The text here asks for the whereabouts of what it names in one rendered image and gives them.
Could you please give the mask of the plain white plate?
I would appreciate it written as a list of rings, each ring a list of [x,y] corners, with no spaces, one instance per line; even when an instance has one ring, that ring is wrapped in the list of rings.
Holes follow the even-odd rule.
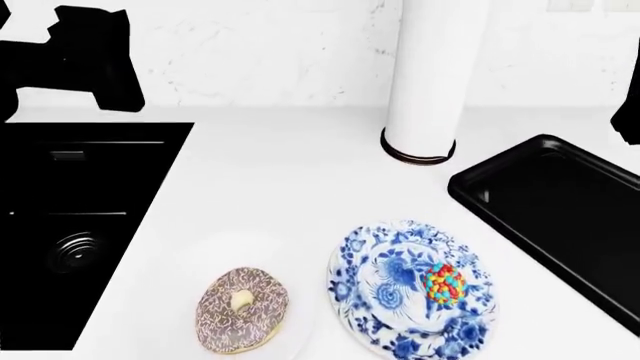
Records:
[[[185,300],[182,306],[190,330],[187,360],[296,360],[310,338],[315,315],[314,261],[307,246],[296,240],[259,233],[223,233],[201,242],[180,257]],[[207,288],[231,269],[253,267],[268,272],[286,287],[289,308],[273,338],[243,353],[223,355],[206,350],[198,341],[195,315]]]

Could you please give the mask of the blue white floral plate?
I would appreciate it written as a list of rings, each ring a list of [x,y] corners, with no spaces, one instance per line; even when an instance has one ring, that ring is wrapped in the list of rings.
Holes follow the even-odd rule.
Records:
[[[466,279],[455,305],[427,299],[421,278],[436,263]],[[477,254],[418,221],[349,233],[329,258],[327,291],[343,326],[385,360],[472,360],[496,328],[495,286]]]

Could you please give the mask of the multicoloured candy ball dessert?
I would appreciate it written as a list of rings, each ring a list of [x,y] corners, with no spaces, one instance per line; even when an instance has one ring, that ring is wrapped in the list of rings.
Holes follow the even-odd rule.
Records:
[[[448,263],[436,263],[421,279],[427,299],[439,305],[455,305],[466,296],[466,279]]]

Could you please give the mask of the black rectangular tray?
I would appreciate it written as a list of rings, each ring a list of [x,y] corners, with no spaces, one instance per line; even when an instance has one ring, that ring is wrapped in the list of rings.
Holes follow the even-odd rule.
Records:
[[[640,176],[540,134],[456,173],[447,191],[640,338]]]

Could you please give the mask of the white paper towel roll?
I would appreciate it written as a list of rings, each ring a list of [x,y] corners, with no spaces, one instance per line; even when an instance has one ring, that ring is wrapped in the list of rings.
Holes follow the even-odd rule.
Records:
[[[418,157],[455,140],[492,0],[403,0],[385,137]]]

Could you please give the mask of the chocolate sprinkled donut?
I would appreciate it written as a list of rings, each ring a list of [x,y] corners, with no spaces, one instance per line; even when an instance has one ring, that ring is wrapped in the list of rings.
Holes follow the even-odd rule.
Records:
[[[253,267],[231,269],[199,300],[196,336],[213,353],[254,350],[274,337],[288,308],[288,290],[268,272]]]

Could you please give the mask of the black kitchen sink basin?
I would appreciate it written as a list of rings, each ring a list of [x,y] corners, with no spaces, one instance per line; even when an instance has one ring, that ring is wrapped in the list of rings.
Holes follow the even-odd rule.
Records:
[[[192,126],[0,125],[0,350],[71,350]],[[52,246],[92,233],[89,266],[53,272]]]

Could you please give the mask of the round metal sink drain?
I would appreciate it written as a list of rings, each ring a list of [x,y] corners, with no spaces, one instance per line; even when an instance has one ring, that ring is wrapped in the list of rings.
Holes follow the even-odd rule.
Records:
[[[92,233],[75,233],[52,246],[47,263],[53,272],[74,272],[93,263],[99,251],[100,241]]]

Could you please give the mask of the black sink faucet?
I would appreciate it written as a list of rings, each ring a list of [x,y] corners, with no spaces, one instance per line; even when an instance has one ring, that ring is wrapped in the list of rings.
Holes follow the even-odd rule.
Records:
[[[142,110],[127,12],[69,5],[54,12],[48,41],[0,40],[0,122],[18,110],[21,88],[89,92],[101,110]]]

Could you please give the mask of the black object at counter edge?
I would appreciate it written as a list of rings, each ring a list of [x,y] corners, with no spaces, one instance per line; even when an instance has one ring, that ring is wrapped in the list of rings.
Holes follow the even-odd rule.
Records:
[[[612,116],[611,125],[626,143],[640,145],[640,90],[629,89],[625,101]]]

